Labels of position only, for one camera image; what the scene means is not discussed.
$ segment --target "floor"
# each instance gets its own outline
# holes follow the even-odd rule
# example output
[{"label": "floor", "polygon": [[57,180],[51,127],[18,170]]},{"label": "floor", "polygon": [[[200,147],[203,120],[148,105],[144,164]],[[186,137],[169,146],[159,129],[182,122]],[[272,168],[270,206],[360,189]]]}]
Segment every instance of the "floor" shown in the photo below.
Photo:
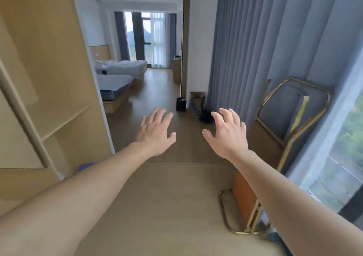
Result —
[{"label": "floor", "polygon": [[[225,228],[218,193],[231,188],[236,171],[204,140],[206,125],[191,112],[175,112],[179,89],[171,70],[148,69],[129,102],[107,116],[116,151],[132,142],[141,117],[155,107],[174,112],[170,132],[177,142],[131,176],[76,256],[283,255],[279,244],[262,236],[237,236]],[[234,198],[225,199],[230,224],[239,230]]]}]

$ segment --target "mattress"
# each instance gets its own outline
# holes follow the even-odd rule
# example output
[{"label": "mattress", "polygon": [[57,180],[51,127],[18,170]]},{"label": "mattress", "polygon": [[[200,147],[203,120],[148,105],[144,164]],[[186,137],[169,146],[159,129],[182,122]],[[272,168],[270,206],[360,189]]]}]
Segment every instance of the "mattress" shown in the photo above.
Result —
[{"label": "mattress", "polygon": [[116,100],[131,85],[130,75],[97,75],[97,82],[103,101]]},{"label": "mattress", "polygon": [[146,61],[104,61],[95,66],[97,74],[108,75],[131,75],[135,79],[140,79],[146,71]]}]

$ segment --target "wooden headboard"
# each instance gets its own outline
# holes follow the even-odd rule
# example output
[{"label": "wooden headboard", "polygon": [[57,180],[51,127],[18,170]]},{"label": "wooden headboard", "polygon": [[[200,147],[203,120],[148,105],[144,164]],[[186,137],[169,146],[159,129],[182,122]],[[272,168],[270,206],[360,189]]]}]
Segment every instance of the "wooden headboard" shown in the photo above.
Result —
[{"label": "wooden headboard", "polygon": [[90,47],[94,61],[107,61],[110,60],[110,52],[108,45],[92,46]]}]

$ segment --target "person's left arm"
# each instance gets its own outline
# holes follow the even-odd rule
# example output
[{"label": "person's left arm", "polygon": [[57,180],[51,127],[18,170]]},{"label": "person's left arm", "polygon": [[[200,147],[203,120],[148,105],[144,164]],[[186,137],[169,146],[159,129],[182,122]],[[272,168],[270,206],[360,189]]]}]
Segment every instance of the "person's left arm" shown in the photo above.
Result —
[{"label": "person's left arm", "polygon": [[134,143],[64,180],[0,218],[1,255],[65,255],[89,233],[148,158],[176,141],[165,109],[144,116]]}]

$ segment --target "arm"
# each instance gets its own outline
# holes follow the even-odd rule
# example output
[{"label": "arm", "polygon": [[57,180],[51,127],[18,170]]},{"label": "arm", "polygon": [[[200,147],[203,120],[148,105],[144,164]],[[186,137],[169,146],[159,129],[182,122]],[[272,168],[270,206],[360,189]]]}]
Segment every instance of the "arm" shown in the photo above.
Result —
[{"label": "arm", "polygon": [[0,219],[2,255],[67,255],[88,234],[121,188],[148,158],[176,141],[167,138],[173,114],[143,117],[134,143],[101,163],[60,182]]},{"label": "arm", "polygon": [[232,110],[212,115],[216,136],[203,130],[213,150],[228,159],[260,200],[293,255],[363,255],[363,232],[311,198],[248,150],[246,125]]}]

